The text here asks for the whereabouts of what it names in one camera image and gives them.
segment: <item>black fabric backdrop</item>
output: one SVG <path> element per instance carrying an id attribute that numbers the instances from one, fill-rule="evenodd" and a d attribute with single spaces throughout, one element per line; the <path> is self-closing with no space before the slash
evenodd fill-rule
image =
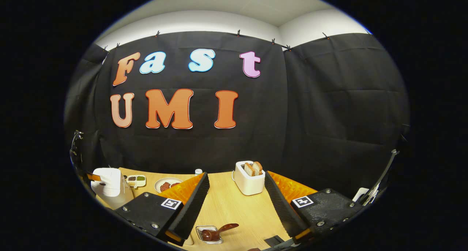
<path id="1" fill-rule="evenodd" d="M 190 53 L 216 53 L 213 67 L 191 72 Z M 75 129 L 85 133 L 84 168 L 112 166 L 141 171 L 191 173 L 231 171 L 234 163 L 256 160 L 314 189 L 334 188 L 352 198 L 370 188 L 395 148 L 402 124 L 409 125 L 408 98 L 401 75 L 379 42 L 368 34 L 318 39 L 283 53 L 281 46 L 218 32 L 182 32 L 142 38 L 112 49 L 100 67 L 102 48 L 80 64 L 66 108 L 67 141 Z M 167 54 L 160 73 L 142 75 L 145 56 Z M 261 58 L 258 78 L 242 71 L 239 54 Z M 112 86 L 117 62 L 140 53 L 127 81 Z M 189 130 L 148 129 L 147 90 L 162 90 L 166 100 L 179 88 L 194 91 Z M 217 129 L 216 91 L 235 91 L 232 129 Z M 128 128 L 112 121 L 110 96 L 132 92 Z M 119 103 L 124 118 L 124 100 Z"/>

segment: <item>orange letter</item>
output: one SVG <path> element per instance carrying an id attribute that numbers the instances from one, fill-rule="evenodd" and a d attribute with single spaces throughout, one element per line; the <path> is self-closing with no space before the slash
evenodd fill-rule
<path id="1" fill-rule="evenodd" d="M 114 83 L 112 84 L 113 86 L 122 84 L 123 82 L 125 82 L 125 80 L 127 80 L 127 76 L 125 76 L 125 71 L 127 71 L 127 73 L 130 73 L 130 71 L 132 71 L 133 68 L 133 60 L 138 60 L 138 58 L 140 58 L 139 52 L 124 57 L 117 63 L 117 75 L 116 79 L 114 80 Z"/>
<path id="2" fill-rule="evenodd" d="M 159 128 L 159 122 L 156 119 L 157 115 L 159 115 L 162 125 L 167 128 L 173 114 L 175 114 L 174 121 L 172 122 L 174 129 L 192 128 L 193 124 L 189 118 L 190 98 L 193 96 L 192 90 L 177 90 L 169 104 L 167 104 L 160 90 L 147 91 L 146 96 L 149 101 L 147 128 Z"/>
<path id="3" fill-rule="evenodd" d="M 125 93 L 125 118 L 122 119 L 119 115 L 118 102 L 120 101 L 120 95 L 110 96 L 110 103 L 112 105 L 112 119 L 114 123 L 120 128 L 126 128 L 132 124 L 132 99 L 135 97 L 133 93 Z"/>
<path id="4" fill-rule="evenodd" d="M 233 120 L 234 100 L 239 96 L 234 91 L 218 91 L 216 97 L 219 99 L 218 120 L 214 126 L 218 129 L 230 129 L 235 127 Z"/>

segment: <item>blue letter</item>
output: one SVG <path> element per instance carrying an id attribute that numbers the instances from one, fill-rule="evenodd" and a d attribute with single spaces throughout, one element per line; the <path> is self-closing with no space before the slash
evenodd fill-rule
<path id="1" fill-rule="evenodd" d="M 155 52 L 145 57 L 145 63 L 140 66 L 140 73 L 159 73 L 166 66 L 164 66 L 164 60 L 166 59 L 166 53 Z"/>
<path id="2" fill-rule="evenodd" d="M 190 54 L 193 62 L 189 63 L 192 72 L 206 72 L 213 67 L 214 51 L 211 49 L 197 49 Z"/>

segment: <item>white ceiling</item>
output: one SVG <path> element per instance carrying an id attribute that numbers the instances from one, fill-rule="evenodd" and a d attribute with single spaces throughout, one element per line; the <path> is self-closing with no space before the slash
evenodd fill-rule
<path id="1" fill-rule="evenodd" d="M 221 11 L 254 18 L 276 27 L 301 15 L 334 9 L 321 0 L 152 0 L 118 20 L 97 40 L 144 18 L 186 10 Z"/>

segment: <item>white plate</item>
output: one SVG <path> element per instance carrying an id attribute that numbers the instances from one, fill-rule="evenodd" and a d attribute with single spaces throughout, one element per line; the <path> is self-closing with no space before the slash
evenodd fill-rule
<path id="1" fill-rule="evenodd" d="M 161 193 L 161 186 L 165 183 L 165 182 L 168 182 L 170 183 L 171 185 L 172 184 L 175 184 L 175 183 L 182 183 L 182 180 L 181 179 L 177 179 L 177 178 L 173 178 L 173 177 L 166 177 L 166 178 L 162 178 L 162 179 L 159 179 L 155 184 L 154 184 L 154 189 L 158 192 L 158 193 Z"/>

